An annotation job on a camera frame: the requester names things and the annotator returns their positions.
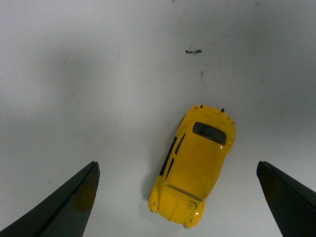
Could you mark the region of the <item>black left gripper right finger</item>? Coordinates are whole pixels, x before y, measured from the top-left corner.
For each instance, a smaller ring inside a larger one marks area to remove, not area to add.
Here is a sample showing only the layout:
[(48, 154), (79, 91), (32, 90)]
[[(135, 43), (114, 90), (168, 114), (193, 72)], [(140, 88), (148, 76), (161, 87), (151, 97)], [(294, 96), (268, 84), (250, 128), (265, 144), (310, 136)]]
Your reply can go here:
[(266, 161), (256, 174), (266, 202), (284, 237), (316, 235), (316, 193)]

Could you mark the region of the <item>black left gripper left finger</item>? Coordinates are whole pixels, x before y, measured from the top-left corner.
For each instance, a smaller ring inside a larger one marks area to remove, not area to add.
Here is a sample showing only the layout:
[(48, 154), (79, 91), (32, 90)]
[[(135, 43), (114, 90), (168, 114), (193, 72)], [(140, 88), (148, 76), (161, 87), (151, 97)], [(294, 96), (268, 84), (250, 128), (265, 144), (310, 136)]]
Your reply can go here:
[(99, 164), (92, 161), (36, 207), (0, 232), (2, 237), (81, 237), (97, 194)]

